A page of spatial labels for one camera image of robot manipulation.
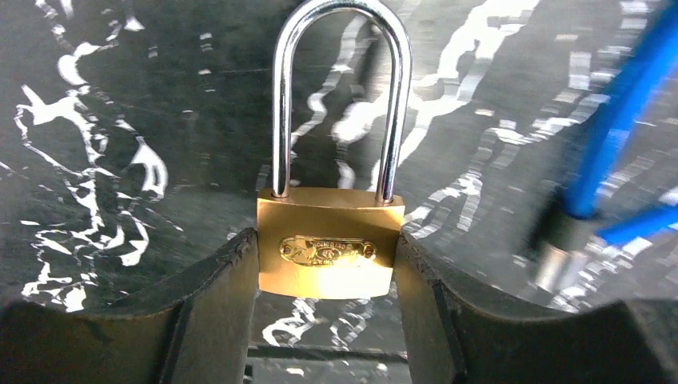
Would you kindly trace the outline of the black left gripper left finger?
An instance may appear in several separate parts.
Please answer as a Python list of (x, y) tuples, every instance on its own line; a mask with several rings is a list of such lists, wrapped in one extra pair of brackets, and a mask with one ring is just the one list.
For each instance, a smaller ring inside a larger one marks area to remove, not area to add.
[(4, 383), (241, 383), (258, 287), (257, 233), (110, 306), (1, 309)]

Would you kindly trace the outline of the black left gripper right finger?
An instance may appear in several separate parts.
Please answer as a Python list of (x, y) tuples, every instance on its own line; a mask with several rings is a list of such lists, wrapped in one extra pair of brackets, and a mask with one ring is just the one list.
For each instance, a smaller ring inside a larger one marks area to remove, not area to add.
[(677, 380), (674, 301), (633, 299), (568, 314), (434, 262), (412, 236), (399, 237), (394, 274), (415, 383)]

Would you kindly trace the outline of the brass padlock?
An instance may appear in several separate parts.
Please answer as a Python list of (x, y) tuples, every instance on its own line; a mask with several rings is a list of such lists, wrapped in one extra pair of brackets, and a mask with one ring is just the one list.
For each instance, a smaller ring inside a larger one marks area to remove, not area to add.
[[(315, 21), (340, 11), (370, 19), (389, 44), (392, 71), (374, 192), (290, 183), (292, 73), (297, 44)], [(273, 56), (272, 181), (257, 196), (259, 287), (300, 298), (356, 299), (389, 292), (405, 204), (395, 175), (411, 84), (405, 27), (379, 1), (307, 1), (289, 16)]]

